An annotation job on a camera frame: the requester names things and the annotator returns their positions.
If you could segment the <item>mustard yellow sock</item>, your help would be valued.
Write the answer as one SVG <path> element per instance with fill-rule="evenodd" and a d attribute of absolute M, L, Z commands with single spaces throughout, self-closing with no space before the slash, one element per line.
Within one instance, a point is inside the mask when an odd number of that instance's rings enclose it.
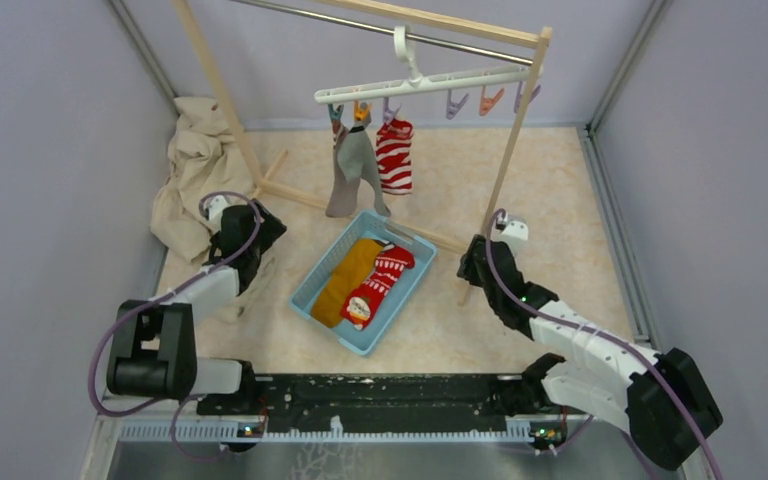
<path fill-rule="evenodd" d="M 368 277 L 384 247 L 384 242 L 370 238 L 356 241 L 332 271 L 311 316 L 328 328 L 336 327 L 343 320 L 340 312 L 345 300 Z"/>

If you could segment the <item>white plastic clip hanger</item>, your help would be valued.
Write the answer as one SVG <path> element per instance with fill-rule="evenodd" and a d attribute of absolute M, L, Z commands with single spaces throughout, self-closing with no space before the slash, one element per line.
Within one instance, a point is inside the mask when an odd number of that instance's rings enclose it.
<path fill-rule="evenodd" d="M 415 34 L 407 25 L 392 30 L 394 52 L 397 59 L 405 64 L 408 74 L 405 79 L 385 80 L 360 85 L 318 90 L 314 101 L 320 105 L 352 101 L 384 99 L 421 93 L 458 90 L 470 87 L 501 85 L 527 79 L 536 67 L 532 59 L 516 57 L 502 52 L 474 47 L 461 43 Z M 503 67 L 453 71 L 424 75 L 420 72 L 415 44 L 424 43 L 471 55 L 501 60 Z"/>

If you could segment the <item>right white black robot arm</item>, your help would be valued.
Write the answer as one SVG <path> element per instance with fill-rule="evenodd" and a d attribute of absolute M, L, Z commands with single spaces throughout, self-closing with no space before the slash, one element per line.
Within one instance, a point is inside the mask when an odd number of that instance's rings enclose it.
<path fill-rule="evenodd" d="M 473 237 L 458 277 L 484 292 L 509 329 L 550 347 L 523 373 L 536 412 L 578 409 L 626 434 L 649 461 L 677 470 L 723 424 L 693 358 L 629 343 L 578 315 L 551 290 L 526 281 L 510 247 Z"/>

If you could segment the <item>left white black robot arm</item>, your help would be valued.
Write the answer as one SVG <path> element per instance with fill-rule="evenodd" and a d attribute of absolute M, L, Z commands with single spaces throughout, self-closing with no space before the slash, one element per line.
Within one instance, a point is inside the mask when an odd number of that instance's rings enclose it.
<path fill-rule="evenodd" d="M 268 252 L 287 228 L 257 200 L 227 206 L 218 219 L 208 260 L 193 278 L 165 295 L 121 305 L 106 371 L 111 393 L 163 400 L 220 394 L 237 414 L 257 406 L 250 363 L 199 356 L 195 326 L 251 302 L 274 265 Z"/>

